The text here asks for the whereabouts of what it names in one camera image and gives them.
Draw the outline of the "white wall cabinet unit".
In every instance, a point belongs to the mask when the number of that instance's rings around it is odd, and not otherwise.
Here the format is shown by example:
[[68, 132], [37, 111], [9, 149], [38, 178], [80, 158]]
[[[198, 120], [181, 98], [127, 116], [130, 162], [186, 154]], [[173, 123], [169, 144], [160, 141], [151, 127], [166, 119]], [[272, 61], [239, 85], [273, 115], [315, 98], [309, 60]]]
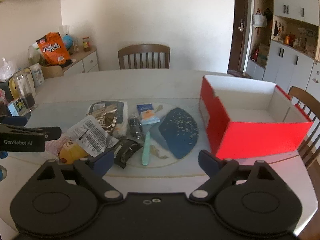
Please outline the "white wall cabinet unit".
[[319, 0], [254, 0], [253, 14], [267, 26], [252, 26], [246, 76], [292, 86], [319, 98]]

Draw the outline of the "blue small sachet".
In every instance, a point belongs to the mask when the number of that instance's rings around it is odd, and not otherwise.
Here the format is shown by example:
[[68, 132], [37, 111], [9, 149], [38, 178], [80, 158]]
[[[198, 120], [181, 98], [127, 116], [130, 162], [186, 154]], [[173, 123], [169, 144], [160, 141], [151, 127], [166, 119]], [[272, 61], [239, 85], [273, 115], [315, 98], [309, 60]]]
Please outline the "blue small sachet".
[[137, 111], [142, 125], [150, 125], [160, 122], [160, 119], [157, 117], [151, 103], [137, 105]]

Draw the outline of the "yellow bread pack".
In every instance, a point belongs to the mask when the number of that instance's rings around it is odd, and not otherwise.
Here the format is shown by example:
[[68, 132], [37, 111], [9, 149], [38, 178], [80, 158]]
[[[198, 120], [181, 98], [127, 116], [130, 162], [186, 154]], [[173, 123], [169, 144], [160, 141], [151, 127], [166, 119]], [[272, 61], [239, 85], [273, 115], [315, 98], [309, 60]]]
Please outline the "yellow bread pack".
[[65, 145], [59, 153], [59, 158], [64, 164], [72, 164], [74, 161], [87, 156], [88, 153], [78, 144]]

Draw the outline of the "wooden chair far side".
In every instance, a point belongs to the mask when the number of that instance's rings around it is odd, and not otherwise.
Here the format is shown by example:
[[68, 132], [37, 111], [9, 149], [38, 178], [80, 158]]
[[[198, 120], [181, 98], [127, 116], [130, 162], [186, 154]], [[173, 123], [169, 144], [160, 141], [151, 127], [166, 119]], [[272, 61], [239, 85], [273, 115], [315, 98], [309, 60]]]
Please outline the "wooden chair far side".
[[137, 44], [118, 51], [120, 69], [169, 69], [170, 48], [161, 44]]

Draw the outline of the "white side cabinet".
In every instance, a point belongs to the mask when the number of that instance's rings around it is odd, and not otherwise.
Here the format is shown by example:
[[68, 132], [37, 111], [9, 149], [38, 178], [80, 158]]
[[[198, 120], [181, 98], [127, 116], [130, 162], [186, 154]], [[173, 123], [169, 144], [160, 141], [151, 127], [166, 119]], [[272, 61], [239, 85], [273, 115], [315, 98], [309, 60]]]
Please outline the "white side cabinet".
[[81, 49], [71, 56], [71, 60], [72, 64], [65, 68], [61, 66], [42, 66], [41, 70], [44, 78], [50, 79], [99, 71], [96, 46], [92, 46], [90, 51]]

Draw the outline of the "hanging tote bag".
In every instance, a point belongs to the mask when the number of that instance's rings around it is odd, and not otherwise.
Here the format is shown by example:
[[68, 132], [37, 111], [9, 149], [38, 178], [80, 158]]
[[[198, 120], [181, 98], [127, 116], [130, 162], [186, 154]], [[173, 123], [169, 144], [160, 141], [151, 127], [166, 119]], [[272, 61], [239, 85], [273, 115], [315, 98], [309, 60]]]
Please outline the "hanging tote bag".
[[252, 25], [256, 28], [264, 28], [267, 26], [267, 18], [257, 9], [257, 12], [252, 15]]

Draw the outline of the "orange snack bag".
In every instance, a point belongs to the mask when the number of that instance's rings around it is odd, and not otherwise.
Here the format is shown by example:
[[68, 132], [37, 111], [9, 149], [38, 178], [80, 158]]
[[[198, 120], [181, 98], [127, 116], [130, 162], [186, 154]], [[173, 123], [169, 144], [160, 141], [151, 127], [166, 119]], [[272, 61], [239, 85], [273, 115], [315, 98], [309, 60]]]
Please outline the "orange snack bag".
[[36, 43], [49, 65], [65, 67], [72, 63], [60, 33], [48, 33]]

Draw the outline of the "glass pitcher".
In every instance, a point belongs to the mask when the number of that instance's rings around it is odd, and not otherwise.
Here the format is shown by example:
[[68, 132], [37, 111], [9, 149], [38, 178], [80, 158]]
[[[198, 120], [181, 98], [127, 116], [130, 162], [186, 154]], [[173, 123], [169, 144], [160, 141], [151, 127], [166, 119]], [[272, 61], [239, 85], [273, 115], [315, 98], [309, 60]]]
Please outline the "glass pitcher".
[[20, 98], [23, 101], [25, 107], [28, 110], [33, 111], [37, 107], [37, 104], [35, 102], [32, 88], [25, 71], [23, 69], [20, 69], [14, 74], [13, 79], [16, 89], [19, 92]]

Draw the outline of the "wooden chair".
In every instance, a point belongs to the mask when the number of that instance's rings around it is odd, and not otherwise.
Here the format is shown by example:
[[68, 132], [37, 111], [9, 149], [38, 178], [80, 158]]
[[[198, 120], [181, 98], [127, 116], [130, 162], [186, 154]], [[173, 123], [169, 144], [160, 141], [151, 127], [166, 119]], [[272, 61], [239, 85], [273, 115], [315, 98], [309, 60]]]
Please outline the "wooden chair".
[[306, 90], [296, 86], [289, 89], [289, 97], [306, 121], [311, 124], [298, 148], [302, 161], [308, 169], [319, 157], [319, 101]]
[[170, 48], [161, 44], [137, 44], [118, 51], [120, 69], [169, 69]]

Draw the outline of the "rubik cube box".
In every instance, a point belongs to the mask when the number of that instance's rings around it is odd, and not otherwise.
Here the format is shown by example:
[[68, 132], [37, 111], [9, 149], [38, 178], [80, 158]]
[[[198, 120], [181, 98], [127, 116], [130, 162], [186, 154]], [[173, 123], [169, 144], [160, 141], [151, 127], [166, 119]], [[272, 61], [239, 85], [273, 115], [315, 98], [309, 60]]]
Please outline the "rubik cube box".
[[12, 100], [12, 102], [7, 105], [7, 108], [12, 116], [24, 116], [27, 111], [20, 98]]

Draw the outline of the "wooden chair right side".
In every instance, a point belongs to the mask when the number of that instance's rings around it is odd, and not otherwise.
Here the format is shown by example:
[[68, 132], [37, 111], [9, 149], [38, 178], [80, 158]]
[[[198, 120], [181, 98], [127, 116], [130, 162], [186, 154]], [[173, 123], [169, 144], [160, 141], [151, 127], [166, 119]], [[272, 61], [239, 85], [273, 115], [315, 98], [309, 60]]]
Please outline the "wooden chair right side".
[[289, 89], [289, 97], [306, 121], [311, 124], [298, 148], [302, 161], [308, 169], [319, 157], [319, 101], [306, 90], [296, 86]]

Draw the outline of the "black small packet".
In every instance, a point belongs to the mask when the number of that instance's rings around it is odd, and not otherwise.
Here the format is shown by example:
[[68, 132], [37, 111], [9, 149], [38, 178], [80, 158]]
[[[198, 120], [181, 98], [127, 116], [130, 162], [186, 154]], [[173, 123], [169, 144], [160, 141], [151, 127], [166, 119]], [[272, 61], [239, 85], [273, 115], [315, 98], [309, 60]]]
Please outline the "black small packet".
[[129, 133], [131, 137], [140, 140], [143, 137], [143, 128], [137, 113], [132, 114], [129, 118]]

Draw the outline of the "gold foil wrapper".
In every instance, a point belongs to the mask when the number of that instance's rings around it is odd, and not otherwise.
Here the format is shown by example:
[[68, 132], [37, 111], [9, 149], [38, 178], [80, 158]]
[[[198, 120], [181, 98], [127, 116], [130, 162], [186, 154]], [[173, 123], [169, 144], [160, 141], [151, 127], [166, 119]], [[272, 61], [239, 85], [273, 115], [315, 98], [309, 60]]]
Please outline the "gold foil wrapper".
[[116, 105], [112, 104], [104, 108], [97, 109], [87, 115], [92, 115], [97, 120], [98, 124], [105, 131], [111, 134], [115, 129], [117, 123], [116, 111]]

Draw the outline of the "white purple snack packet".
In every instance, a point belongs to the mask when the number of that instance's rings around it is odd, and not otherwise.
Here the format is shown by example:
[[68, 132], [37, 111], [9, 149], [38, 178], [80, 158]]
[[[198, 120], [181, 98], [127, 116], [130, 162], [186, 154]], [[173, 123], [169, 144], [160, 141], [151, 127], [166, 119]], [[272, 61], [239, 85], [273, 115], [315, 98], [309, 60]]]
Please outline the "white purple snack packet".
[[57, 155], [63, 145], [71, 140], [92, 157], [97, 157], [119, 141], [109, 135], [94, 117], [87, 116], [69, 128], [66, 133], [62, 133], [59, 139], [46, 142], [46, 151]]

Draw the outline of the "black snack wrapper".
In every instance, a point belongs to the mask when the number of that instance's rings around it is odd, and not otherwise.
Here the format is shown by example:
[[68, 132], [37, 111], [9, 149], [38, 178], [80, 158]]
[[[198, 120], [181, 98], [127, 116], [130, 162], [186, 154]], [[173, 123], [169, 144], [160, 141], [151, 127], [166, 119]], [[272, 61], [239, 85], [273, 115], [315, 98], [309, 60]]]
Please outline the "black snack wrapper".
[[124, 169], [127, 161], [142, 148], [142, 145], [132, 139], [121, 138], [113, 147], [114, 163]]

